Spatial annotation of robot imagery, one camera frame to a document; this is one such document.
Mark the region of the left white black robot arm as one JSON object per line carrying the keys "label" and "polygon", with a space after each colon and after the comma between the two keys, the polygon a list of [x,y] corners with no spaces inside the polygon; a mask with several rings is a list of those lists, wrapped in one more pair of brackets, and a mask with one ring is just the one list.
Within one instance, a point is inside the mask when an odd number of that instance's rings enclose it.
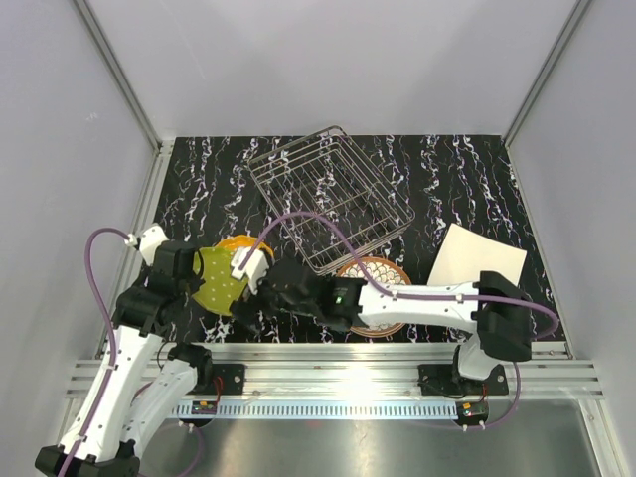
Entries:
{"label": "left white black robot arm", "polygon": [[180,343],[168,353],[147,389],[142,375],[163,336],[202,284],[197,250],[176,240],[152,246],[145,280],[119,295],[108,319],[109,349],[78,416],[56,445],[39,451],[35,467],[46,476],[135,476],[160,424],[181,398],[201,395],[214,382],[205,348]]}

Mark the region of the metal wire dish rack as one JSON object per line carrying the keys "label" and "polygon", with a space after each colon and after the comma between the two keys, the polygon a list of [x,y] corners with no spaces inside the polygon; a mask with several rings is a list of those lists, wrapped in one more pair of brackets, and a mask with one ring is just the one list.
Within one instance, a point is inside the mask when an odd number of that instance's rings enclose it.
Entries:
{"label": "metal wire dish rack", "polygon": [[377,161],[339,126],[277,145],[250,176],[303,262],[319,275],[401,235],[415,212]]}

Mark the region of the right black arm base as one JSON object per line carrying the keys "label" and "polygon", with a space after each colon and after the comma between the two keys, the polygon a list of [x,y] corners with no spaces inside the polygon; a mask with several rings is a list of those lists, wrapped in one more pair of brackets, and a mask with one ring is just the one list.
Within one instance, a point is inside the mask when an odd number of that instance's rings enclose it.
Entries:
{"label": "right black arm base", "polygon": [[484,381],[460,377],[449,364],[421,364],[417,372],[423,396],[460,399],[486,393],[487,397],[502,397],[510,391],[502,365],[496,366]]}

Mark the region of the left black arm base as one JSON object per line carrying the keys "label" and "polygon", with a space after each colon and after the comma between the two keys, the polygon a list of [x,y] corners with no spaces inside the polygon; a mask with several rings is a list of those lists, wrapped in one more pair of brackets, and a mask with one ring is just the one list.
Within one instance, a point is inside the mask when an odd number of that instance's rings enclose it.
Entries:
{"label": "left black arm base", "polygon": [[195,386],[188,392],[193,396],[237,397],[243,394],[246,366],[239,363],[206,365],[197,372]]}

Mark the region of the green polka dot plate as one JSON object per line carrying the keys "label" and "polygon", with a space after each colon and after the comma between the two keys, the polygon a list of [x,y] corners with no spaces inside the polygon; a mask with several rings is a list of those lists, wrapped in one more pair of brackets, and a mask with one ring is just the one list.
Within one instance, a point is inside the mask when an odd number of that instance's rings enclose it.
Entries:
{"label": "green polka dot plate", "polygon": [[203,283],[192,298],[205,310],[220,316],[231,316],[231,305],[238,301],[247,286],[247,279],[232,277],[234,252],[222,247],[202,247],[194,257],[193,271]]}

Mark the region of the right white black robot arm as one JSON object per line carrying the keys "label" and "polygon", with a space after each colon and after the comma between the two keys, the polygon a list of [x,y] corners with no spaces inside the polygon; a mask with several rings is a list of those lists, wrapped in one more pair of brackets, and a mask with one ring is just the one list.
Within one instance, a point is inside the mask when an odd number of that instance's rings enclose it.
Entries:
{"label": "right white black robot arm", "polygon": [[247,322],[257,312],[272,317],[286,311],[334,331],[361,336],[388,335],[407,324],[452,328],[469,338],[454,351],[449,381],[472,395],[503,363],[532,357],[527,301],[498,272],[477,281],[414,285],[394,263],[364,257],[332,276],[319,276],[293,260],[269,263],[264,257],[234,257],[231,276],[246,279],[245,295],[231,306]]}

